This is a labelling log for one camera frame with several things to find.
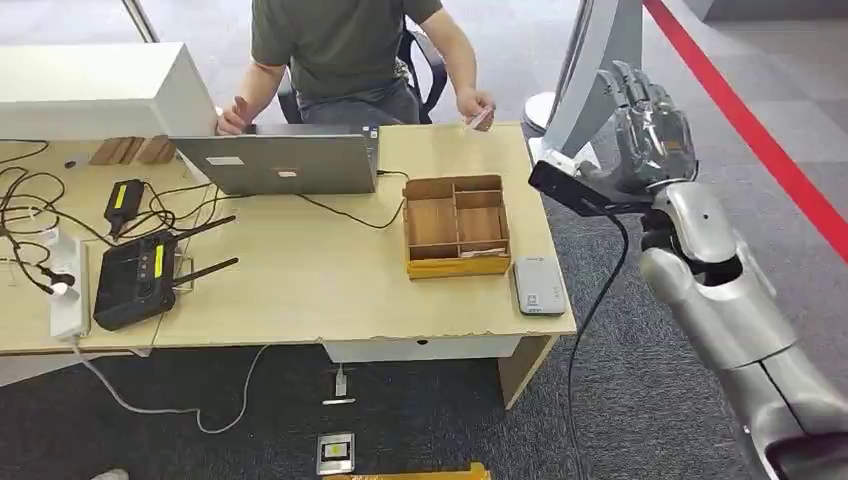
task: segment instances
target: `desk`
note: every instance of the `desk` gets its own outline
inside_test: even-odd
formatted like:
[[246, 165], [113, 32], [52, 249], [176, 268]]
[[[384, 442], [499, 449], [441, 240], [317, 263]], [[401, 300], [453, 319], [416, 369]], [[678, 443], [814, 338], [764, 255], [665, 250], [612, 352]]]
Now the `desk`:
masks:
[[[541, 198], [527, 184], [529, 156], [518, 124], [499, 124], [488, 133], [458, 125], [384, 127], [380, 136], [382, 169], [413, 178], [501, 175], [513, 256], [556, 258]], [[96, 194], [71, 197], [76, 195], [71, 187], [60, 208], [74, 204], [71, 213], [103, 224], [103, 199], [117, 175], [148, 178], [165, 189], [188, 181], [182, 169], [171, 164], [62, 172], [66, 181], [74, 177], [86, 193]], [[403, 186], [402, 177], [385, 176], [374, 195], [315, 198], [383, 223], [397, 208]], [[179, 202], [185, 203], [177, 208]], [[168, 206], [183, 211], [198, 203], [198, 198], [180, 195]], [[400, 219], [385, 230], [373, 230], [290, 196], [220, 202], [218, 215], [229, 214], [237, 215], [237, 221], [193, 238], [184, 248], [197, 268], [231, 256], [240, 258], [237, 265], [199, 280], [162, 318], [114, 333], [95, 326], [83, 347], [321, 343], [328, 351], [388, 347], [393, 355], [408, 354], [405, 359], [468, 358], [480, 356], [475, 354], [478, 347], [509, 346], [514, 339], [514, 350], [498, 360], [504, 403], [511, 408], [558, 336], [575, 332], [570, 308], [556, 318], [522, 316], [511, 275], [410, 281]], [[205, 218], [208, 210], [199, 215]], [[91, 253], [92, 267], [98, 266], [99, 254]], [[94, 285], [97, 271], [92, 272]], [[47, 323], [39, 320], [46, 319], [43, 294], [31, 287], [14, 292], [0, 287], [0, 301], [24, 290], [26, 304], [41, 302], [41, 307], [26, 307], [26, 335], [5, 338], [21, 322], [0, 320], [0, 352], [62, 349], [45, 338]]]
[[[158, 191], [193, 185], [193, 178], [187, 174], [186, 167], [180, 162], [164, 165], [114, 165], [87, 166], [85, 163], [97, 149], [99, 142], [58, 142], [52, 144], [45, 152], [18, 162], [0, 166], [0, 170], [9, 166], [21, 166], [32, 172], [50, 172], [61, 178], [67, 187], [64, 198], [56, 204], [56, 208], [74, 215], [88, 223], [100, 233], [109, 230], [103, 219], [106, 201], [112, 192], [112, 185], [119, 180], [139, 178], [150, 182]], [[37, 146], [23, 144], [0, 143], [0, 160], [33, 151]], [[77, 166], [67, 169], [65, 162], [75, 161]], [[0, 177], [0, 195], [3, 195], [17, 174], [6, 174]], [[39, 177], [26, 182], [17, 193], [53, 197], [58, 192], [56, 182]], [[186, 205], [199, 204], [205, 192], [202, 190], [181, 193], [174, 200], [185, 202]], [[13, 201], [12, 205], [27, 205], [24, 201]], [[53, 215], [43, 214], [37, 217], [38, 228], [48, 226]], [[24, 220], [11, 224], [15, 229], [30, 229], [29, 222]], [[83, 239], [91, 239], [93, 235], [76, 224], [62, 220], [60, 227], [69, 233]], [[16, 236], [18, 240], [33, 240], [34, 237]], [[89, 282], [91, 293], [91, 308], [94, 308], [94, 297], [97, 292], [97, 281], [100, 276], [100, 258], [107, 248], [98, 240], [87, 241], [89, 259]], [[38, 260], [42, 253], [35, 249], [25, 248], [24, 260]], [[11, 257], [11, 246], [6, 239], [0, 239], [0, 257]], [[14, 286], [10, 285], [11, 275], [14, 275]], [[37, 279], [45, 281], [41, 275]], [[0, 263], [0, 353], [56, 353], [69, 352], [68, 345], [50, 337], [48, 317], [48, 299], [40, 290], [27, 282], [26, 278], [14, 264]], [[150, 348], [156, 334], [156, 321], [148, 321], [133, 325], [126, 329], [109, 332], [100, 328], [92, 321], [91, 333], [80, 341], [80, 348], [86, 351], [128, 350]]]

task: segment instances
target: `black router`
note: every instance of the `black router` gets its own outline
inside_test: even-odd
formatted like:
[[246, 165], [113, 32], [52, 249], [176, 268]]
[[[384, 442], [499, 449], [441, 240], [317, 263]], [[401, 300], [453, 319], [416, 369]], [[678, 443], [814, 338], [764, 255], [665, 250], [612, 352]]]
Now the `black router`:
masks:
[[229, 216], [179, 235], [161, 230], [110, 248], [103, 254], [94, 320], [115, 331], [171, 310], [174, 287], [238, 263], [231, 258], [174, 278], [177, 243], [235, 220]]

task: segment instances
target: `office chair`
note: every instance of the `office chair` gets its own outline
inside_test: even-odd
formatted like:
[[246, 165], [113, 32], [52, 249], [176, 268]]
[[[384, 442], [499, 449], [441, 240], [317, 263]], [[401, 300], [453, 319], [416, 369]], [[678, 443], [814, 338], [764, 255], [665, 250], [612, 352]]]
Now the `office chair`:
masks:
[[[415, 64], [412, 63], [412, 44], [418, 45], [418, 49], [424, 55], [430, 70], [433, 74], [433, 85], [430, 87], [430, 92], [427, 94], [427, 99], [421, 93], [421, 85], [418, 82], [418, 74], [415, 71]], [[439, 102], [439, 97], [445, 90], [445, 85], [448, 82], [448, 72], [445, 68], [445, 60], [439, 54], [433, 42], [422, 32], [412, 32], [406, 28], [403, 31], [403, 38], [400, 42], [398, 50], [398, 58], [400, 58], [409, 68], [409, 80], [412, 93], [418, 98], [418, 104], [421, 105], [419, 118], [421, 123], [430, 124], [433, 120], [430, 118], [430, 111]], [[300, 110], [297, 107], [297, 92], [291, 83], [289, 69], [286, 69], [283, 81], [280, 82], [280, 88], [277, 90], [277, 98], [280, 101], [280, 108], [283, 110], [283, 115], [289, 123], [303, 123], [303, 117], [300, 116]]]

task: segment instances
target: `silver laptop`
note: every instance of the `silver laptop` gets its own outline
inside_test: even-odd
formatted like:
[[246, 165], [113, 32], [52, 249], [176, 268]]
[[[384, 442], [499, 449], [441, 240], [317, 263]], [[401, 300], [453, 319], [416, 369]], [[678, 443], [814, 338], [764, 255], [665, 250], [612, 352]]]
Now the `silver laptop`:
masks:
[[372, 193], [377, 127], [259, 125], [244, 135], [171, 137], [228, 195]]

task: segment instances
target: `wooden organizer box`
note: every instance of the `wooden organizer box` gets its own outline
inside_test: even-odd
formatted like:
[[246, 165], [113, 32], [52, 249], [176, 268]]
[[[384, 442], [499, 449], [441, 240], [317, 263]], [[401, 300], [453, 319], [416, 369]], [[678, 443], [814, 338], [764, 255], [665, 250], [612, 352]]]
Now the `wooden organizer box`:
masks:
[[410, 180], [403, 196], [409, 278], [503, 274], [509, 269], [500, 176]]

